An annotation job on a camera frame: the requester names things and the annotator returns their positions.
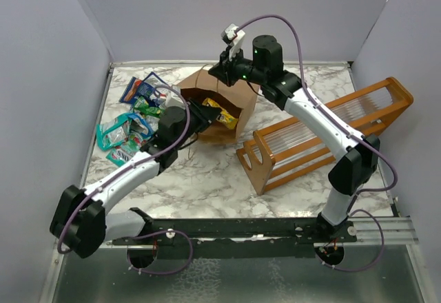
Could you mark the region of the yellow M&M's packet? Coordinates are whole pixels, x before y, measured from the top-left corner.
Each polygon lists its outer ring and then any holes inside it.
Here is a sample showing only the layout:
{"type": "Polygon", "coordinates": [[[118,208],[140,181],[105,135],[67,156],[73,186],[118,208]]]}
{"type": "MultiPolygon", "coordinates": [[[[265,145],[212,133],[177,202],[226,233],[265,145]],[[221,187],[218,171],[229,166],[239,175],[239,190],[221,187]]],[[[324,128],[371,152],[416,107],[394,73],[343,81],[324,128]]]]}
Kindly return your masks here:
{"type": "Polygon", "coordinates": [[[203,105],[221,108],[220,116],[217,118],[219,123],[222,123],[227,129],[233,130],[236,128],[238,119],[232,116],[224,107],[211,98],[206,98],[203,105]]]}

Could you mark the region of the brown paper bag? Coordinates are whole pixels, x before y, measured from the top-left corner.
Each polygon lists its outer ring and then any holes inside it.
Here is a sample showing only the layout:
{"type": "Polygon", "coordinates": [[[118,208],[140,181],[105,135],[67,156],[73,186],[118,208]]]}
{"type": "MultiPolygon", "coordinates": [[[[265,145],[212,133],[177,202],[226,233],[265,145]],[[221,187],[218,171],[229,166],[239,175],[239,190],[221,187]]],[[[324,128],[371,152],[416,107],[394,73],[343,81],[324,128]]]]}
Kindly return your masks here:
{"type": "Polygon", "coordinates": [[[198,135],[199,141],[214,145],[238,142],[254,112],[260,91],[257,84],[242,79],[228,87],[205,68],[189,75],[177,86],[184,98],[220,110],[214,123],[198,135]]]}

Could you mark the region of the blue white snack bag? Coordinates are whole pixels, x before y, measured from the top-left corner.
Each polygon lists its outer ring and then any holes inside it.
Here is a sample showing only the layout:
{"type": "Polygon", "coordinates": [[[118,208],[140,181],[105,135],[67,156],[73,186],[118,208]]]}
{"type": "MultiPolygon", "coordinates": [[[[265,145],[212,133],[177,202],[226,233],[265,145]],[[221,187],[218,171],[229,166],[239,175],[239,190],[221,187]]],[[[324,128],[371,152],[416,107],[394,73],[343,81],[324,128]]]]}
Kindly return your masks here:
{"type": "Polygon", "coordinates": [[[150,106],[159,107],[167,98],[168,84],[156,72],[150,72],[137,87],[135,96],[142,97],[150,106]]]}

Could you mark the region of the green snack bag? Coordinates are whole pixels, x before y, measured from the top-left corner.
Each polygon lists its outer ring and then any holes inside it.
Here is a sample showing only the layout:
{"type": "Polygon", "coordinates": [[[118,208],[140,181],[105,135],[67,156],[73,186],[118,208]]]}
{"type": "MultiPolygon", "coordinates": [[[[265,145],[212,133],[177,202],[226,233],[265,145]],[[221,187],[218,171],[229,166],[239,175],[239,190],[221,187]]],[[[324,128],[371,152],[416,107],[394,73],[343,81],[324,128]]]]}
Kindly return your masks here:
{"type": "Polygon", "coordinates": [[[143,116],[152,116],[155,118],[160,118],[163,114],[163,110],[157,107],[156,103],[152,100],[145,99],[142,96],[139,96],[132,107],[133,112],[138,112],[143,116]]]}

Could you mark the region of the small blue cartoon packet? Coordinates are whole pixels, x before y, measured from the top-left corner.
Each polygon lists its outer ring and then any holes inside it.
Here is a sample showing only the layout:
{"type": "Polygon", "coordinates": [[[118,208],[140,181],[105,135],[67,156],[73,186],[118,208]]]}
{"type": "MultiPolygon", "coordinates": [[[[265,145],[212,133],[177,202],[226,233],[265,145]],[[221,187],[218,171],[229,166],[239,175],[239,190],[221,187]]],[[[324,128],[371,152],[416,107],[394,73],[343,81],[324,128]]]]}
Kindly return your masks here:
{"type": "Polygon", "coordinates": [[[143,140],[147,140],[155,134],[156,131],[140,114],[130,112],[126,116],[130,119],[130,131],[140,134],[143,140]]]}

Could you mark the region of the teal green snack packet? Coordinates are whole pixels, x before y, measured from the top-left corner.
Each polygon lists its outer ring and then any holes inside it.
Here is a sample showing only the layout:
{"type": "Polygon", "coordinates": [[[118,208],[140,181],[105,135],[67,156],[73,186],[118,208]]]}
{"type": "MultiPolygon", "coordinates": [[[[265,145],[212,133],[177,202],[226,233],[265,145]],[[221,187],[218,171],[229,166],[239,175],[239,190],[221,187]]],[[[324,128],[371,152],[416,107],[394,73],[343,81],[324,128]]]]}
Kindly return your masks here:
{"type": "Polygon", "coordinates": [[[103,150],[109,150],[121,145],[130,134],[131,119],[127,114],[121,114],[106,123],[96,126],[96,143],[103,150]]]}

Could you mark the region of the teal Fox's mint bag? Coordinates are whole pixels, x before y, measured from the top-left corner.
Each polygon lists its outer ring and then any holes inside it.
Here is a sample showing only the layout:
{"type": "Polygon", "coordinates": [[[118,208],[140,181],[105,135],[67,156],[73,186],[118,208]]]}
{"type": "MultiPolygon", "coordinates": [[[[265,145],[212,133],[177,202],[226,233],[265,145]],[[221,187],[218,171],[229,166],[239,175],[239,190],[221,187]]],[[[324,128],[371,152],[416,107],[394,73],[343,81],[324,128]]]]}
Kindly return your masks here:
{"type": "Polygon", "coordinates": [[[121,167],[133,158],[146,140],[145,135],[132,133],[121,145],[111,148],[106,159],[117,167],[121,167]]]}

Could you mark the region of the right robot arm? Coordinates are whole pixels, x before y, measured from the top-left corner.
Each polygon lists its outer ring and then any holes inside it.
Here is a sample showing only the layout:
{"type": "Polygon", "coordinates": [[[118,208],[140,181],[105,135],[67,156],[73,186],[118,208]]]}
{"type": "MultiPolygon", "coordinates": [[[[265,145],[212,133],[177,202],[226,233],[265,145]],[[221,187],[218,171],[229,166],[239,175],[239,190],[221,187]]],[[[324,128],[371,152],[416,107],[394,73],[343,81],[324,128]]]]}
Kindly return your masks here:
{"type": "Polygon", "coordinates": [[[269,102],[305,124],[336,159],[328,175],[331,191],[316,225],[321,240],[335,240],[341,234],[356,191],[377,169],[379,138],[374,134],[365,136],[347,125],[320,103],[297,75],[287,71],[283,48],[274,36],[253,39],[252,59],[243,56],[241,35],[224,36],[223,41],[227,47],[209,74],[228,87],[240,79],[259,85],[269,102]]]}

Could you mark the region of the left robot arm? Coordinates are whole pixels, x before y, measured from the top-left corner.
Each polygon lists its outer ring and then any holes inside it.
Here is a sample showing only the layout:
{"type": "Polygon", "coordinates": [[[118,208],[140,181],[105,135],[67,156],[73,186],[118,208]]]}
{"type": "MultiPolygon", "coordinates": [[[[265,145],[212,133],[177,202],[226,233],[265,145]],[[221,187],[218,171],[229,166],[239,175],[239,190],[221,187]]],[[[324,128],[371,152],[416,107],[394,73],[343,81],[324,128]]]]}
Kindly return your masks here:
{"type": "Polygon", "coordinates": [[[152,227],[139,212],[112,214],[111,210],[138,186],[170,167],[187,139],[204,132],[220,114],[220,108],[193,100],[184,107],[169,107],[155,133],[123,166],[87,187],[66,188],[50,224],[59,253],[73,251],[87,258],[107,241],[131,238],[137,244],[148,242],[152,227]]]}

